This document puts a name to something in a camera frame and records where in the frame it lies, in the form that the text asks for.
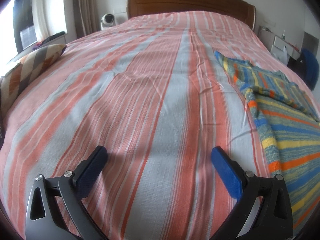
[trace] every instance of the pink striped bed cover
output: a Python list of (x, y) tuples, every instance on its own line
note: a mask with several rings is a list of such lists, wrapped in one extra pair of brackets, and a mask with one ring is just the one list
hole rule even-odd
[(61, 176), (103, 145), (108, 163), (83, 203), (106, 236), (209, 239), (235, 205), (211, 164), (212, 148), (269, 177), (248, 106), (215, 50), (281, 70), (319, 114), (303, 81), (228, 16), (142, 16), (76, 40), (4, 120), (0, 197), (21, 236), (35, 176)]

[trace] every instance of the plastic bag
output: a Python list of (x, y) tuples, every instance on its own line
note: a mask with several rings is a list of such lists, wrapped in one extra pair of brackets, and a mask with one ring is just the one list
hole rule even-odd
[(288, 53), (287, 53), (287, 47), (284, 46), (282, 51), (279, 51), (279, 53), (274, 52), (273, 56), (281, 61), (283, 64), (287, 65), (288, 64)]

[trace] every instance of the bedside table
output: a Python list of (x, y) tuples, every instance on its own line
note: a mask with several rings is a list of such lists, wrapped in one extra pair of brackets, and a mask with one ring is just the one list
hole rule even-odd
[(281, 39), (273, 32), (263, 30), (261, 27), (259, 27), (258, 38), (261, 40), (263, 45), (266, 46), (272, 56), (273, 53), (281, 53), (283, 51), (283, 48), (286, 47), (288, 61), (290, 57), (292, 57), (294, 60), (297, 60), (300, 57), (300, 52), (298, 52), (292, 45)]

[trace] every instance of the wooden headboard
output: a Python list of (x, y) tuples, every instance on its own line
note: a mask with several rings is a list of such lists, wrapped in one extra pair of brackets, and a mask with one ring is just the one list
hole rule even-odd
[(157, 13), (209, 11), (229, 15), (254, 29), (255, 6), (242, 0), (128, 0), (128, 18)]

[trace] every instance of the patterned cushion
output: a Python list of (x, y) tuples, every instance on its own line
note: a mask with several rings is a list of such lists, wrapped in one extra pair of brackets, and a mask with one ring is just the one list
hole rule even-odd
[(1, 115), (4, 118), (21, 92), (48, 69), (66, 49), (65, 44), (49, 45), (22, 57), (0, 80)]

